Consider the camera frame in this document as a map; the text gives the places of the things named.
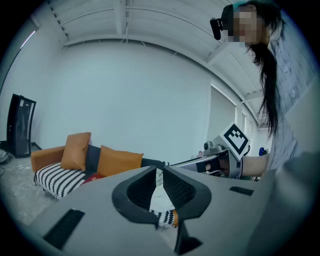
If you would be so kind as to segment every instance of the black and white striped throw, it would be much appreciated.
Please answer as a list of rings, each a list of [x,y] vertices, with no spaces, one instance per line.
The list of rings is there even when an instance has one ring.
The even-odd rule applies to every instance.
[[[60,162],[50,164],[34,173],[34,182],[60,199],[78,188],[92,173],[60,167]]]
[[[159,226],[167,227],[171,226],[174,223],[175,215],[173,210],[169,210],[166,212],[150,210],[150,212],[157,216]]]

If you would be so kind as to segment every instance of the ear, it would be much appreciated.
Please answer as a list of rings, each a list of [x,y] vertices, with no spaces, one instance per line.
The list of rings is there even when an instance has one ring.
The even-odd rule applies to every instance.
[[[256,6],[254,6],[253,4],[248,4],[246,7],[247,7],[251,12],[256,12],[256,11],[257,11]]]

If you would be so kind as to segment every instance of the sofa backrest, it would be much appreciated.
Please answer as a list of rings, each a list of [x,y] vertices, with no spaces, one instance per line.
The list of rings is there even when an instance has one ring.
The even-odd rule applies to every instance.
[[[100,151],[101,151],[100,147],[93,146],[93,145],[88,146],[88,150],[86,152],[86,159],[85,159],[85,170],[86,171],[95,172],[95,173],[97,172]],[[163,170],[163,167],[165,164],[166,164],[165,162],[142,158],[141,167],[155,166],[158,169]]]

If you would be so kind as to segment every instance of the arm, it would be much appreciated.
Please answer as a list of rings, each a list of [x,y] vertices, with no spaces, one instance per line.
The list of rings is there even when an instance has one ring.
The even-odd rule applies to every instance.
[[[34,172],[48,165],[60,162],[65,146],[43,149],[31,153],[31,164]]]
[[[261,176],[265,171],[269,159],[269,154],[262,156],[244,156],[243,176]]]

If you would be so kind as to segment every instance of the gray floor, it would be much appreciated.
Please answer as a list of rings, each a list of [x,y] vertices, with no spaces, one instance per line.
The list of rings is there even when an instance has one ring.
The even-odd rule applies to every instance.
[[[29,225],[43,210],[57,200],[40,186],[35,186],[30,157],[15,159],[10,155],[0,164],[1,199],[12,218]]]

